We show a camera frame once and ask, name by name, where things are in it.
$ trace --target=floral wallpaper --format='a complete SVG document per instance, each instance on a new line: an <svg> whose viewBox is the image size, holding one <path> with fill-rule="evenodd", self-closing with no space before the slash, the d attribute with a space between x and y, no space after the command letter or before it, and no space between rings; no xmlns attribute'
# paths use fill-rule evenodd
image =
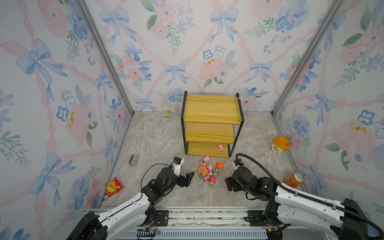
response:
<svg viewBox="0 0 384 240"><path fill-rule="evenodd" d="M72 1L3 1L0 19L0 239L66 239L129 113Z"/></svg>
<svg viewBox="0 0 384 240"><path fill-rule="evenodd" d="M355 200L382 228L383 25L383 0L347 0L277 116L310 191Z"/></svg>
<svg viewBox="0 0 384 240"><path fill-rule="evenodd" d="M135 111L179 111L185 90L270 111L332 1L86 3Z"/></svg>

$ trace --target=orange toy car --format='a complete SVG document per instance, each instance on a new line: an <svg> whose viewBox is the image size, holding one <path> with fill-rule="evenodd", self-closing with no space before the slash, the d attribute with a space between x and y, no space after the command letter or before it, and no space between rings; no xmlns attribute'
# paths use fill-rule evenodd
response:
<svg viewBox="0 0 384 240"><path fill-rule="evenodd" d="M218 166L220 169L223 168L223 164L221 163L221 161L217 161L216 164L217 164L217 166Z"/></svg>

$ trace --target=shelf board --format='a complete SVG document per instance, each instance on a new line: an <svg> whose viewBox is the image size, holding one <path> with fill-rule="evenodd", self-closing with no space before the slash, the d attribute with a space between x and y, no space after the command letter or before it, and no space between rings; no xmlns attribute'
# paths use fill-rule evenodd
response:
<svg viewBox="0 0 384 240"><path fill-rule="evenodd" d="M240 125L242 122L237 97L187 95L184 122Z"/></svg>
<svg viewBox="0 0 384 240"><path fill-rule="evenodd" d="M189 122L185 127L185 140L187 142L233 144L235 135L233 126L229 124Z"/></svg>
<svg viewBox="0 0 384 240"><path fill-rule="evenodd" d="M205 156L210 157L228 157L228 145L223 144L224 151L218 150L218 143L209 142L189 142L188 143L188 155Z"/></svg>

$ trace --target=snack package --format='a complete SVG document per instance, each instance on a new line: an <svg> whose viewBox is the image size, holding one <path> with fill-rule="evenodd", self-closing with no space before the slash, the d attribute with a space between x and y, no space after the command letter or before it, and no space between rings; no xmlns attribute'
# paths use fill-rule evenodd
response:
<svg viewBox="0 0 384 240"><path fill-rule="evenodd" d="M118 193L123 188L124 187L116 179L116 177L109 183L105 184L105 189L107 190L108 197L111 197L113 194Z"/></svg>

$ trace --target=can lid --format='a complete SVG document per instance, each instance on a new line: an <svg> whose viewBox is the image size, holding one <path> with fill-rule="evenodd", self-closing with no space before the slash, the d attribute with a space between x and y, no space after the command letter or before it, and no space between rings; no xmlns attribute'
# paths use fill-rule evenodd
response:
<svg viewBox="0 0 384 240"><path fill-rule="evenodd" d="M275 137L273 143L284 151L288 150L291 146L289 139L286 137Z"/></svg>
<svg viewBox="0 0 384 240"><path fill-rule="evenodd" d="M304 182L304 175L301 173L294 173L293 175L298 182Z"/></svg>

